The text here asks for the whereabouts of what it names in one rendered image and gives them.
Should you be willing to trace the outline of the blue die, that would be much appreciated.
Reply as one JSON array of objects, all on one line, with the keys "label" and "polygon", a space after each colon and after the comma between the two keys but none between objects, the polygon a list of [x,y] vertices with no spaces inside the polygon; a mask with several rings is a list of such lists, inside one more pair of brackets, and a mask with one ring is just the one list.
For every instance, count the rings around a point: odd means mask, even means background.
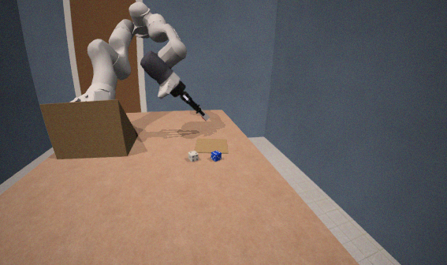
[{"label": "blue die", "polygon": [[222,159],[222,153],[219,151],[213,151],[211,152],[211,159],[217,162],[218,160]]}]

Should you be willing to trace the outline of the white die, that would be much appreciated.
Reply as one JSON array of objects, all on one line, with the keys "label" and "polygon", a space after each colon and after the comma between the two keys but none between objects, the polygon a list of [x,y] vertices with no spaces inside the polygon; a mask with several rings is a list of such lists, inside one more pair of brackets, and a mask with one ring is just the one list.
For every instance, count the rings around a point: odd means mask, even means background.
[{"label": "white die", "polygon": [[199,160],[199,154],[196,151],[190,151],[188,153],[188,159],[191,162],[198,161]]}]

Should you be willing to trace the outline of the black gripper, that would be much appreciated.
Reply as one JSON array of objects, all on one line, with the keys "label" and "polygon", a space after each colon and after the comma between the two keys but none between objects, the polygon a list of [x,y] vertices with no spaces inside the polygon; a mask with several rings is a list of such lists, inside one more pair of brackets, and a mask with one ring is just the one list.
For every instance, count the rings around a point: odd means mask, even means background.
[{"label": "black gripper", "polygon": [[173,97],[178,97],[180,95],[182,100],[184,100],[187,104],[189,104],[196,111],[197,114],[199,114],[202,118],[204,118],[207,121],[210,117],[199,107],[200,105],[197,105],[192,100],[192,98],[186,91],[184,91],[184,89],[185,85],[181,81],[179,81],[179,84],[170,92],[170,94]]}]

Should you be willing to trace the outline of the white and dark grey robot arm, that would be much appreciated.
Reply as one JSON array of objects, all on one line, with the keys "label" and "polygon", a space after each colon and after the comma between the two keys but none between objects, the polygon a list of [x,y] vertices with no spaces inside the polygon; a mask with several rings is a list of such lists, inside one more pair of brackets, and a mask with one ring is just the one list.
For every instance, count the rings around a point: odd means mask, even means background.
[{"label": "white and dark grey robot arm", "polygon": [[187,48],[175,29],[162,15],[152,14],[143,2],[130,5],[129,13],[132,21],[122,20],[110,36],[109,44],[102,39],[89,43],[88,56],[94,73],[91,86],[71,102],[115,99],[117,79],[124,80],[131,73],[128,53],[134,35],[151,38],[156,43],[169,39],[158,53],[149,51],[140,62],[145,72],[160,85],[158,97],[164,98],[179,84],[180,77],[171,68],[186,58]]}]

